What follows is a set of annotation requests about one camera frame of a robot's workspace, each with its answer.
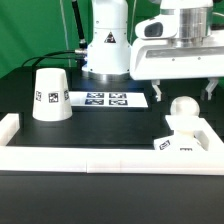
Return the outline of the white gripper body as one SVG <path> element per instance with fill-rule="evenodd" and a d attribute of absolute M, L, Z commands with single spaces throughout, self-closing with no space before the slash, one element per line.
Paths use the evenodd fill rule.
<path fill-rule="evenodd" d="M 160 14 L 135 27 L 130 57 L 134 80 L 224 77 L 224 29 L 207 13 Z"/>

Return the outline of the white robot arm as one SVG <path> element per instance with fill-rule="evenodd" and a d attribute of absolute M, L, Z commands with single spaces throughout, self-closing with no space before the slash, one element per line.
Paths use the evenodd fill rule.
<path fill-rule="evenodd" d="M 157 97 L 162 80 L 206 78 L 207 96 L 224 77 L 224 30 L 211 29 L 213 0 L 150 0 L 160 14 L 135 26 L 127 41 L 125 0 L 92 0 L 93 40 L 87 48 L 86 77 L 149 80 Z"/>

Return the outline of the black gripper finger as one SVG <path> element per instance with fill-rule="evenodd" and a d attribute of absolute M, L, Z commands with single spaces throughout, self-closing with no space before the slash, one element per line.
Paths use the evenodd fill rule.
<path fill-rule="evenodd" d="M 212 98 L 212 93 L 216 86 L 218 85 L 219 79 L 218 78 L 209 78 L 208 85 L 205 88 L 206 99 L 210 100 Z"/>
<path fill-rule="evenodd" d="M 157 100 L 157 102 L 160 102 L 162 99 L 162 92 L 159 88 L 160 80 L 152 80 L 151 83 L 152 83 L 152 87 L 156 93 L 156 100 Z"/>

